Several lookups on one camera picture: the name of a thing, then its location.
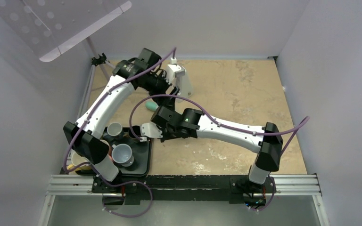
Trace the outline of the light grey mug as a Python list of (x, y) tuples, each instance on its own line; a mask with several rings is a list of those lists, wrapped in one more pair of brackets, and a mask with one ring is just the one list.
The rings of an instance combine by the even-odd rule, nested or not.
[(134, 163), (132, 148), (127, 144), (112, 145), (112, 159), (123, 167), (129, 167)]

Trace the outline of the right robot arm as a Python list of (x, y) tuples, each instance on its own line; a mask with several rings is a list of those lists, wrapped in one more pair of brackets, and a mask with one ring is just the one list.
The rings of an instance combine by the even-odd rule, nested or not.
[(256, 153), (250, 167), (246, 186), (256, 192), (264, 186), (271, 172), (280, 167), (283, 139), (278, 127), (266, 123), (264, 127), (249, 126), (211, 117), (201, 110), (186, 108), (182, 114), (161, 106), (150, 122), (142, 125), (142, 135), (161, 142), (177, 138), (208, 138), (241, 146)]

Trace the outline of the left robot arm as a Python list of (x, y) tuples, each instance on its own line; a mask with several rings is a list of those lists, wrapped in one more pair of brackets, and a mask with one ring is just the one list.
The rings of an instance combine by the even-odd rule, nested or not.
[(84, 161), (67, 168), (67, 160), (63, 162), (65, 173), (88, 164), (96, 174), (104, 179), (103, 186), (111, 193), (120, 190), (122, 180), (120, 170), (109, 154), (109, 147), (101, 142), (104, 129), (121, 104), (137, 89), (141, 88), (151, 95), (163, 94), (171, 85), (171, 79), (162, 77), (158, 71), (162, 63), (170, 58), (176, 62), (176, 48), (165, 57), (144, 48), (138, 57), (118, 62), (112, 76), (102, 93), (92, 106), (76, 122), (68, 121), (64, 127), (68, 141), (66, 155), (71, 151), (77, 153)]

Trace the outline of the brown mug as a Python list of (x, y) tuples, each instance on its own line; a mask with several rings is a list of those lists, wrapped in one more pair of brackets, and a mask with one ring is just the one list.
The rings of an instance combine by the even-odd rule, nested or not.
[(132, 126), (126, 130), (125, 141), (126, 143), (141, 143), (144, 140), (141, 137), (141, 127), (138, 125)]

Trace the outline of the pink mug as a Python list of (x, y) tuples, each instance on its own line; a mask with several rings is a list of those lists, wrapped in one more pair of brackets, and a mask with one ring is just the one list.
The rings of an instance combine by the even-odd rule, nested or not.
[(114, 162), (114, 160), (112, 158), (113, 147), (106, 140), (101, 139), (100, 141), (103, 142), (108, 147), (108, 154), (107, 155), (109, 156), (111, 162)]

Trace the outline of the yellow mug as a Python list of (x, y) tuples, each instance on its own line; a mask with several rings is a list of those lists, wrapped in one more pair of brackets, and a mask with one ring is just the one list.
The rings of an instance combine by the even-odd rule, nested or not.
[(74, 150), (70, 152), (70, 163), (67, 165), (66, 169), (71, 170), (75, 168), (77, 170), (91, 170), (90, 162), (77, 154)]

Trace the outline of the white metronome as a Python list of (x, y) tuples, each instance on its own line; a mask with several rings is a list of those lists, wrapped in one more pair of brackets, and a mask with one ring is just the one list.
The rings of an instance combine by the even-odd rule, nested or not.
[(194, 90), (189, 78), (187, 70), (183, 66), (179, 66), (179, 70), (175, 74), (176, 86), (179, 88), (178, 96), (189, 98)]

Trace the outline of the blue-grey mug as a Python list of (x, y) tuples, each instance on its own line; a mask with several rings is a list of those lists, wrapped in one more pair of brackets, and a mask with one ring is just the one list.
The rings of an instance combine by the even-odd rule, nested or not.
[(124, 130), (120, 123), (113, 122), (110, 123), (103, 133), (103, 138), (107, 141), (120, 140), (124, 137)]

